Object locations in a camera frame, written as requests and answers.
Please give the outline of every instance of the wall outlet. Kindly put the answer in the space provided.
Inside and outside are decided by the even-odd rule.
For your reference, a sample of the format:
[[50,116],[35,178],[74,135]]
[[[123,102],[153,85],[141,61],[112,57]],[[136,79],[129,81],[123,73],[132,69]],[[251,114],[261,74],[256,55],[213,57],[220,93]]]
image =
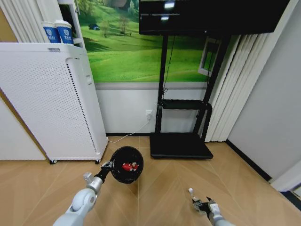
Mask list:
[[145,110],[145,115],[147,120],[151,120],[152,110]]

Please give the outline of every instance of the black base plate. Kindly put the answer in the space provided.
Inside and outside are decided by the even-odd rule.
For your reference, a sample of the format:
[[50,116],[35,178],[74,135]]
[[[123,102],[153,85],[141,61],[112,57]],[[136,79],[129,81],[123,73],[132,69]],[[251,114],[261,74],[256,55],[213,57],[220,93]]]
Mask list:
[[212,159],[213,155],[194,133],[159,133],[150,136],[150,155],[155,159]]

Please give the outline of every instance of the red toy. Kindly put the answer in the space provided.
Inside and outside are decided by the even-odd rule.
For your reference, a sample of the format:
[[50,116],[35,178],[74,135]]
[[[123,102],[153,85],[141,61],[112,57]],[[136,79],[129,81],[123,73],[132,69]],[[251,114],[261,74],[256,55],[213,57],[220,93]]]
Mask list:
[[125,170],[125,171],[136,171],[138,169],[138,164],[136,162],[133,162],[133,163],[123,163],[122,164],[122,168]]

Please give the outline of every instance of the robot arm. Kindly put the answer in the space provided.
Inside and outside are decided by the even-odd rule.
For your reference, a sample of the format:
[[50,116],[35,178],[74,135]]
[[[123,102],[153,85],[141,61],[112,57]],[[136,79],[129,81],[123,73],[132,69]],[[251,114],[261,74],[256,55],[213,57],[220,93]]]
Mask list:
[[208,219],[210,220],[213,226],[234,226],[229,221],[225,220],[221,214],[220,208],[218,204],[212,200],[211,198],[207,197],[209,202],[202,202],[200,199],[196,198],[193,195],[193,189],[190,188],[189,193],[192,197],[192,204],[193,207],[197,211],[203,211],[207,214]]
[[86,188],[77,192],[71,206],[53,225],[82,226],[86,214],[94,207],[95,201],[100,194],[100,188],[113,166],[114,163],[111,161],[105,163],[102,166],[102,170],[94,177],[92,173],[85,173],[83,178],[87,183]]

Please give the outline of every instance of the caster wheel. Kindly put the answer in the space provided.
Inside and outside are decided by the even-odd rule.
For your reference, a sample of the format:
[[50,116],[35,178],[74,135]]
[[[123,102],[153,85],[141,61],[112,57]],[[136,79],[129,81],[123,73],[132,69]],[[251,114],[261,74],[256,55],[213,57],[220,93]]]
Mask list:
[[56,163],[57,163],[57,160],[50,160],[49,163],[50,163],[50,165],[56,164]]

